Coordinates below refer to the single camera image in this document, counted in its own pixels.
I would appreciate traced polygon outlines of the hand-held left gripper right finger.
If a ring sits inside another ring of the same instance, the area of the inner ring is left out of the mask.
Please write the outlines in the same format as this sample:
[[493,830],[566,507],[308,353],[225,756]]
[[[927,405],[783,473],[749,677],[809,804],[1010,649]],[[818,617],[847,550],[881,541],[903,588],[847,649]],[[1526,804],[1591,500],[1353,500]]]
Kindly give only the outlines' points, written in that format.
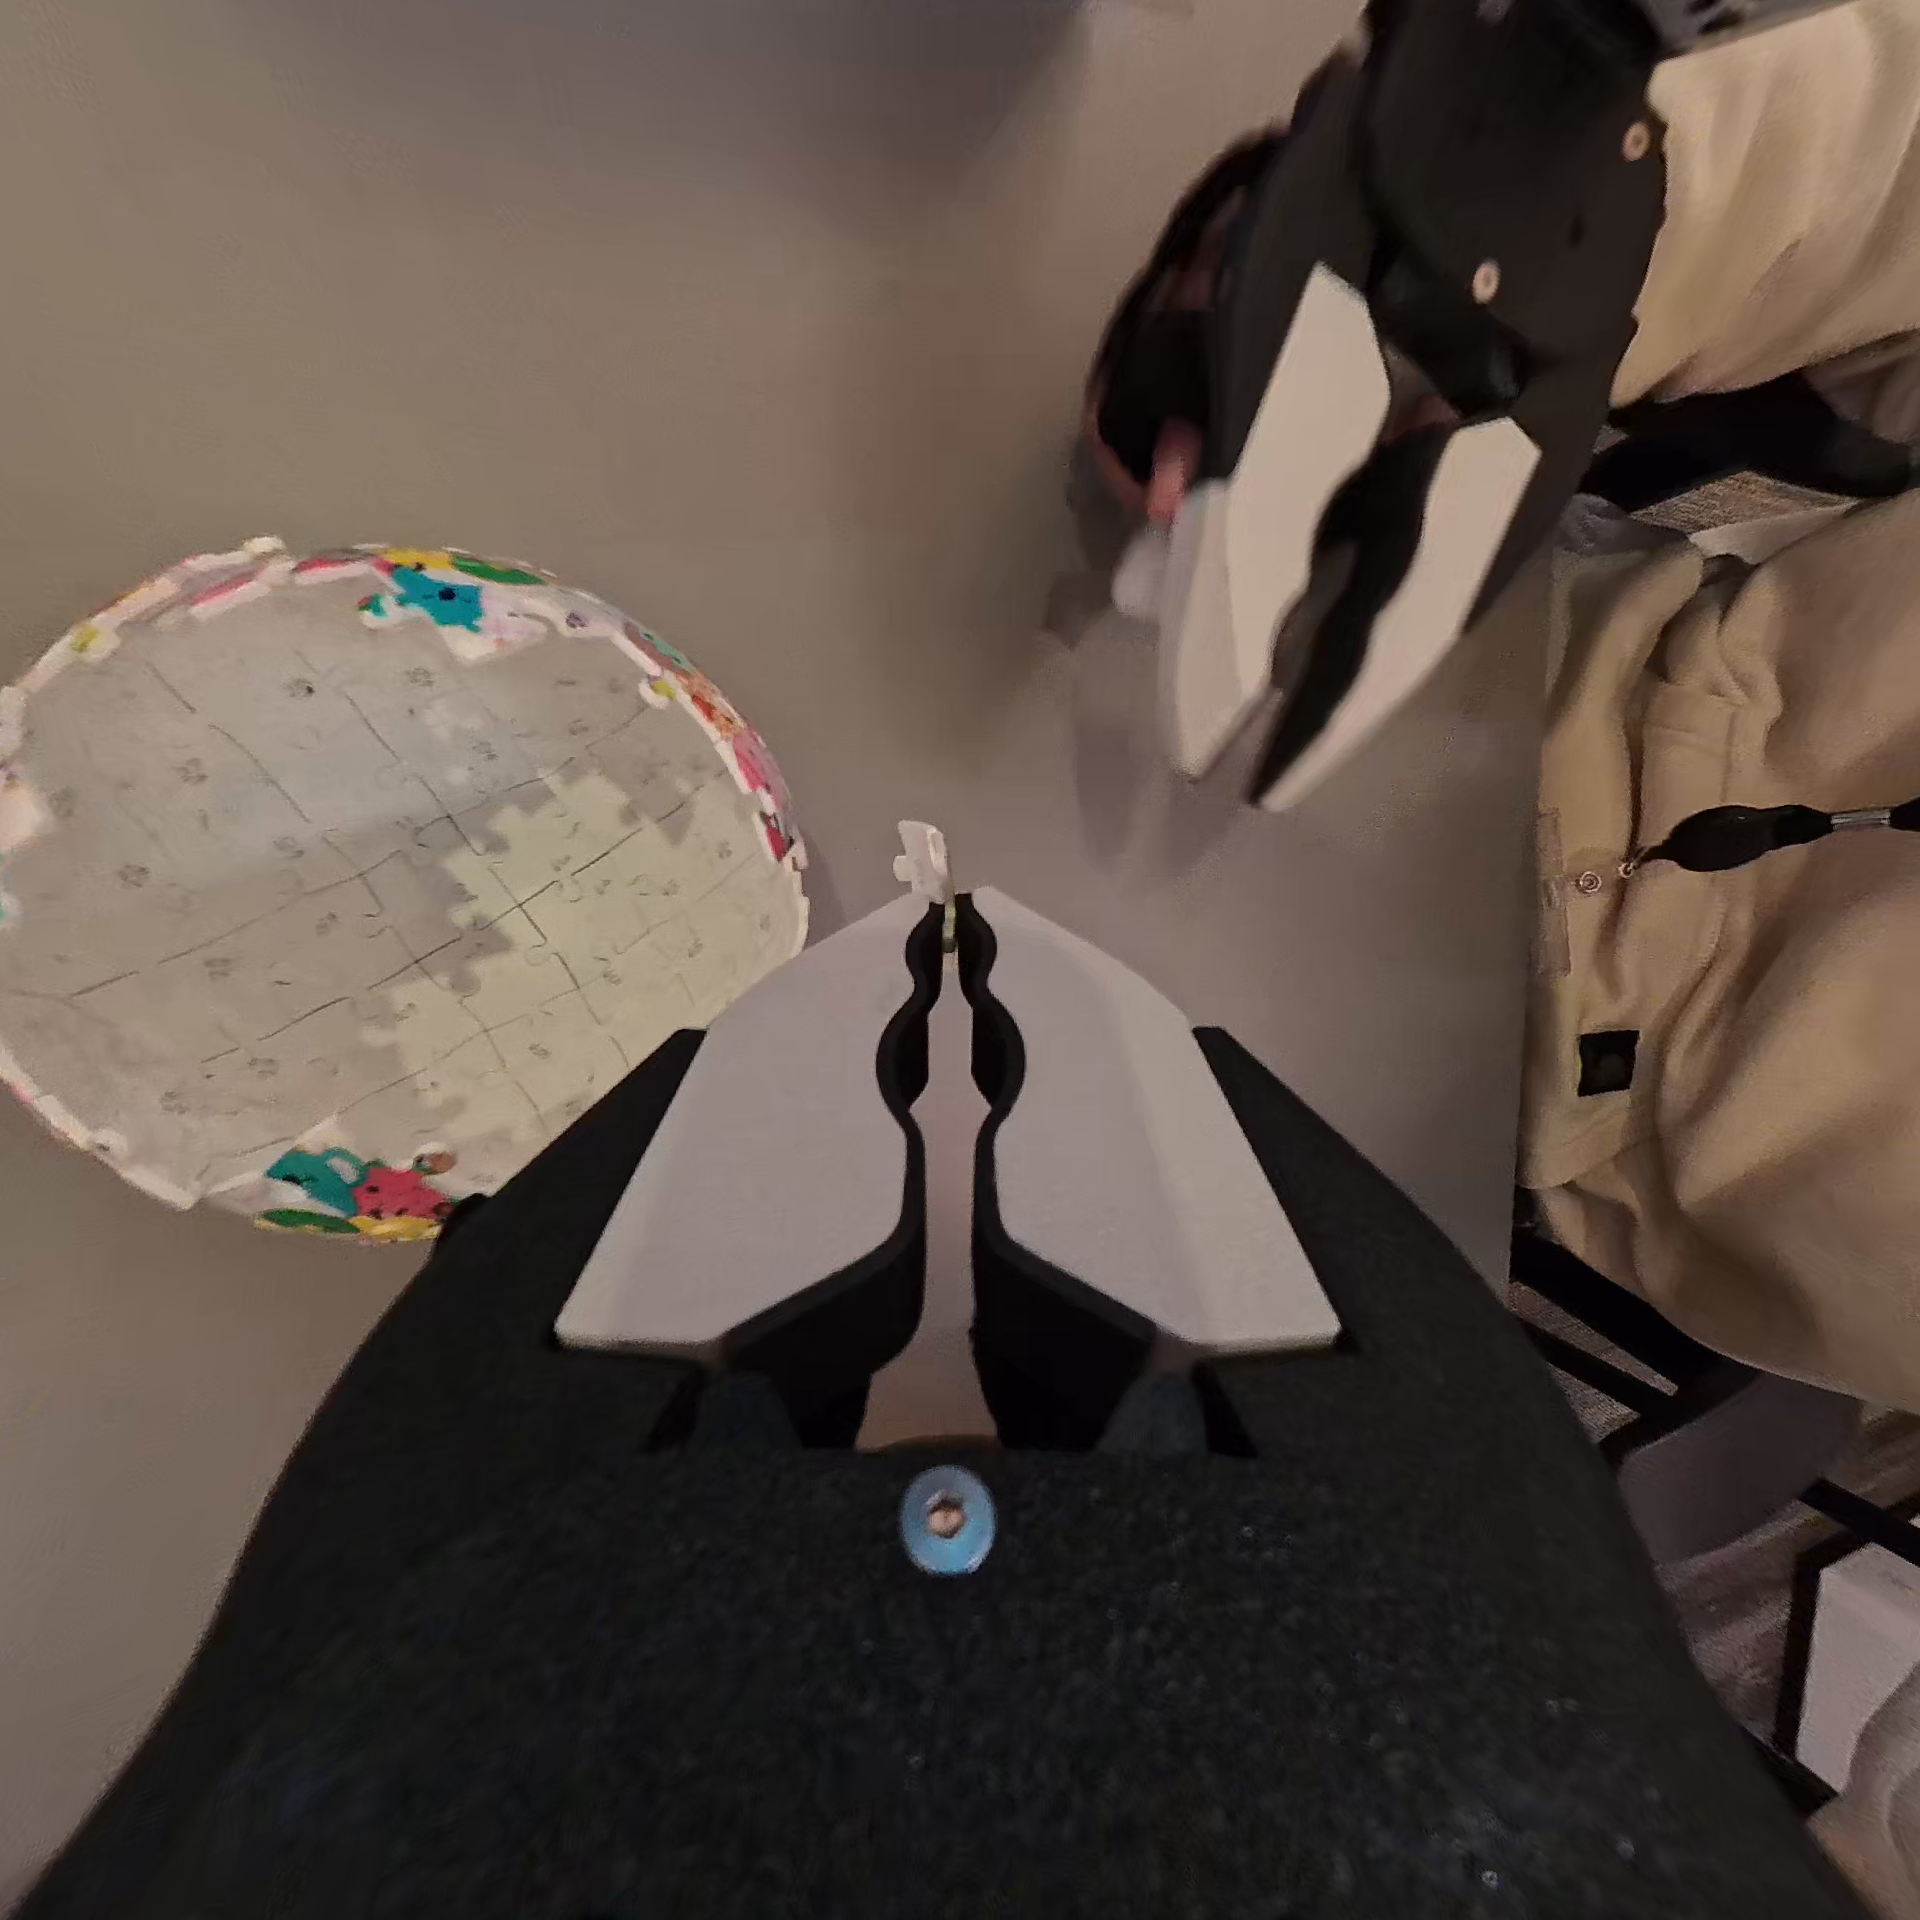
[[1097,1445],[1152,1371],[1335,1354],[1341,1325],[1198,1029],[1133,970],[982,886],[972,1371],[1002,1445]]

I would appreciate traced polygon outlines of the person's right hand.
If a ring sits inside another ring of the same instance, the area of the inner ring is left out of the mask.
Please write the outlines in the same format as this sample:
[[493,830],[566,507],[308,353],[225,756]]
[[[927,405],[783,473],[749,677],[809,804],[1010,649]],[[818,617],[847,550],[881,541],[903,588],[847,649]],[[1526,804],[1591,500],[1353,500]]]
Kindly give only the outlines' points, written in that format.
[[1204,473],[1220,234],[1152,258],[1117,302],[1087,367],[1087,445],[1124,507],[1169,525]]

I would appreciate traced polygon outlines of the colourful puzzle ball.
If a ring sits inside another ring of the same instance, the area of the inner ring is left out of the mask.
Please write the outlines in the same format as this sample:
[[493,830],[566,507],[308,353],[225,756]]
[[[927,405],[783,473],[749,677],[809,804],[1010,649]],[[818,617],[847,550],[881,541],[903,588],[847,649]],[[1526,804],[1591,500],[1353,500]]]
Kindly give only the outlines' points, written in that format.
[[534,564],[186,553],[0,774],[8,1091],[174,1212],[428,1238],[809,940],[765,740]]

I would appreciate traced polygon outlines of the double jigsaw puzzle piece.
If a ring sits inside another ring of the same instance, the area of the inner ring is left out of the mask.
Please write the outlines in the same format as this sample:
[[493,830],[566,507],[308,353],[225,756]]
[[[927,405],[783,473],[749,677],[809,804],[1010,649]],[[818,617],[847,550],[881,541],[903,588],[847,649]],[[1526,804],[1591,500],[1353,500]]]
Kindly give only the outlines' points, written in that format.
[[888,879],[937,911],[937,951],[954,951],[962,940],[962,886],[954,886],[954,854],[945,854],[945,830],[933,823],[895,823],[895,854]]

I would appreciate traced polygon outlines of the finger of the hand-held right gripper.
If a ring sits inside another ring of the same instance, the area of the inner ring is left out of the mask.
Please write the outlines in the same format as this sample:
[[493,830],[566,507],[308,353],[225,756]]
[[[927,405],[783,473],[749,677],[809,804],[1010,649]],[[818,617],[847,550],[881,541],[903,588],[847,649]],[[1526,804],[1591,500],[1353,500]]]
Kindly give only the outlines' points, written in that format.
[[1311,588],[1330,493],[1374,459],[1392,375],[1362,295],[1311,268],[1229,478],[1176,500],[1168,541],[1168,756],[1210,774]]
[[1311,625],[1247,804],[1294,812],[1428,695],[1496,574],[1538,459],[1517,417],[1420,428],[1335,493],[1353,564]]

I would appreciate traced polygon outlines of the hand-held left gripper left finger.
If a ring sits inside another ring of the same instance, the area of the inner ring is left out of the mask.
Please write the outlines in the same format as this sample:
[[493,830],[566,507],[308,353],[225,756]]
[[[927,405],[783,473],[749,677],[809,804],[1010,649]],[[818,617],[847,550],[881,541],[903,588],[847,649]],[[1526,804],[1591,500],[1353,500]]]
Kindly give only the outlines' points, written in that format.
[[945,911],[888,895],[706,1022],[561,1318],[561,1354],[765,1378],[847,1445],[927,1318],[927,1012]]

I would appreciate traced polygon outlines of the black metal frame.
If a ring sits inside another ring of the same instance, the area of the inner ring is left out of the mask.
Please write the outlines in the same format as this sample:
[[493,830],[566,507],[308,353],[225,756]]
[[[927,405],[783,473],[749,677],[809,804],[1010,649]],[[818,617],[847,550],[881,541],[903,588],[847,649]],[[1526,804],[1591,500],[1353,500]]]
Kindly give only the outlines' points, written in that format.
[[1517,1228],[1509,1313],[1591,1429],[1688,1644],[1817,1820],[1914,1676],[1914,1417],[1714,1356]]

